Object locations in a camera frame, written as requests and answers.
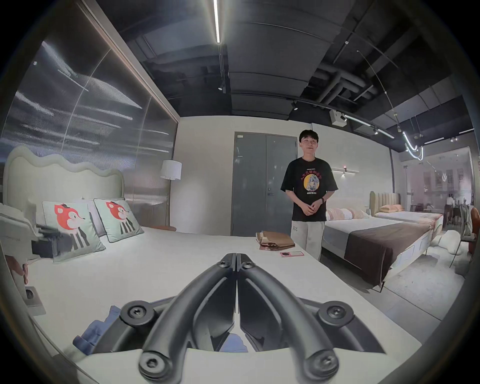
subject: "wavy headboard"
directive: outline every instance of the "wavy headboard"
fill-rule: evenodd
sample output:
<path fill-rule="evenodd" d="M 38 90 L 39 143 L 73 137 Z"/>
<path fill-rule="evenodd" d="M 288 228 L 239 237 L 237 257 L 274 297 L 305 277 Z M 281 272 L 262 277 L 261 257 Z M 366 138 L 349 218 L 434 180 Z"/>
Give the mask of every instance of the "wavy headboard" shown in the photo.
<path fill-rule="evenodd" d="M 117 169 L 73 164 L 57 154 L 38 157 L 25 146 L 10 152 L 3 171 L 3 203 L 21 211 L 27 201 L 34 203 L 39 224 L 45 224 L 42 201 L 123 197 L 123 189 Z"/>

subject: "brown bed runner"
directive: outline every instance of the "brown bed runner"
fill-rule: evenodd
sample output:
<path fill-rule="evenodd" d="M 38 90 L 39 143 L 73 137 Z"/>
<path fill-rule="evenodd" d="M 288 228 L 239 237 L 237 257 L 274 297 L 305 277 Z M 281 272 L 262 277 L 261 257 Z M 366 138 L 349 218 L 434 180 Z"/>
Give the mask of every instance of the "brown bed runner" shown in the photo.
<path fill-rule="evenodd" d="M 353 231 L 345 260 L 364 272 L 365 281 L 379 285 L 396 257 L 429 230 L 428 224 L 397 223 Z"/>

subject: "black t-shirt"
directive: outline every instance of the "black t-shirt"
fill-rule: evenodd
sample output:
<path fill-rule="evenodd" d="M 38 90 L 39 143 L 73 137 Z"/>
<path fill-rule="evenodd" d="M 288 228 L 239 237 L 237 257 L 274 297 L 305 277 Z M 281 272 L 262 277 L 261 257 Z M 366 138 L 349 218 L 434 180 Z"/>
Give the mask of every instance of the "black t-shirt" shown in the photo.
<path fill-rule="evenodd" d="M 293 191 L 300 200 L 311 205 L 325 196 L 327 191 L 336 191 L 338 187 L 332 169 L 326 161 L 317 158 L 313 161 L 306 161 L 300 157 L 288 165 L 280 189 Z M 316 213 L 306 216 L 294 203 L 292 220 L 326 221 L 326 209 L 326 204 L 323 203 Z"/>

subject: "orange chair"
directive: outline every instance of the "orange chair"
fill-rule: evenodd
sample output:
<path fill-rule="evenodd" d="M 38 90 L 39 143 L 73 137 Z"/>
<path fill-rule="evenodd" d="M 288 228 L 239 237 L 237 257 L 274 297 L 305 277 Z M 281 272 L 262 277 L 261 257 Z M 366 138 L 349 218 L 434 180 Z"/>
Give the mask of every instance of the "orange chair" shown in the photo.
<path fill-rule="evenodd" d="M 480 231 L 480 214 L 478 212 L 478 209 L 473 207 L 472 208 L 472 232 L 477 235 L 477 241 L 479 238 L 479 231 Z M 468 243 L 468 251 L 473 255 L 475 252 L 475 246 L 477 245 L 477 242 L 475 243 Z"/>

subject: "black ceiling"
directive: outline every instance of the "black ceiling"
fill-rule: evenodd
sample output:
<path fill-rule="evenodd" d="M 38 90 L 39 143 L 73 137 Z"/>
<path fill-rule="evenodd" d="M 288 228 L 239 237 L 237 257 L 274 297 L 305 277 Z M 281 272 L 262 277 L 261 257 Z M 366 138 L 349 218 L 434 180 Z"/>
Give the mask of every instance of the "black ceiling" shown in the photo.
<path fill-rule="evenodd" d="M 372 121 L 395 139 L 340 129 L 397 151 L 396 118 L 417 144 L 471 128 L 447 65 L 392 1 L 218 0 L 221 44 L 213 0 L 97 1 L 180 116 L 330 126 L 327 109 L 288 98 L 306 99 Z"/>

